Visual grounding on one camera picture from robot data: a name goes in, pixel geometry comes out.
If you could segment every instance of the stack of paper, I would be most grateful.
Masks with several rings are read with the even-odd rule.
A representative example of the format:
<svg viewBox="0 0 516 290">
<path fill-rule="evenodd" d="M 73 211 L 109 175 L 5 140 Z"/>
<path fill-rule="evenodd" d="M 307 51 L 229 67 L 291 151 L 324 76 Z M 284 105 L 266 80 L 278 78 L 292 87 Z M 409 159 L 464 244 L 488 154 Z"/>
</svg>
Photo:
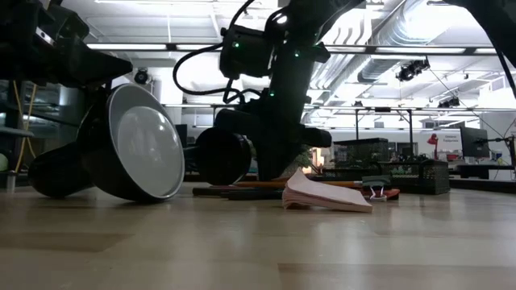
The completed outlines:
<svg viewBox="0 0 516 290">
<path fill-rule="evenodd" d="M 283 192 L 283 207 L 288 209 L 292 205 L 315 205 L 352 212 L 372 212 L 372 206 L 360 191 L 309 180 L 301 170 L 289 179 Z"/>
</svg>

